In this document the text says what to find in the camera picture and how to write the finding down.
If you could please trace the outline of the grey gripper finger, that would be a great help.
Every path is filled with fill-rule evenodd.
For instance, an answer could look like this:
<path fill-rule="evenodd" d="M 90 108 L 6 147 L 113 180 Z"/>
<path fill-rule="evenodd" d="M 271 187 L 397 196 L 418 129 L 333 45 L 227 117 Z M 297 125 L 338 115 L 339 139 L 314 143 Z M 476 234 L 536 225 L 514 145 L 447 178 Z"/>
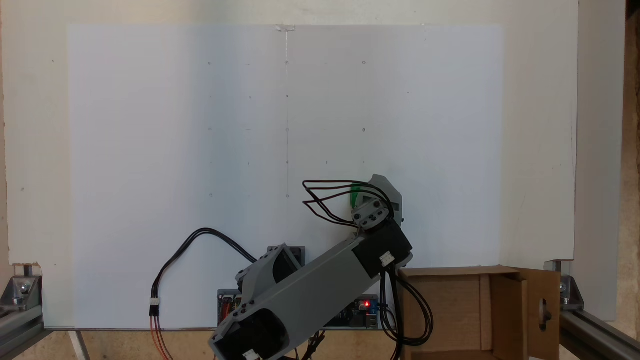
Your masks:
<path fill-rule="evenodd" d="M 373 174 L 370 184 L 382 190 L 390 199 L 393 207 L 401 207 L 403 204 L 402 194 L 393 186 L 387 177 L 380 174 Z"/>

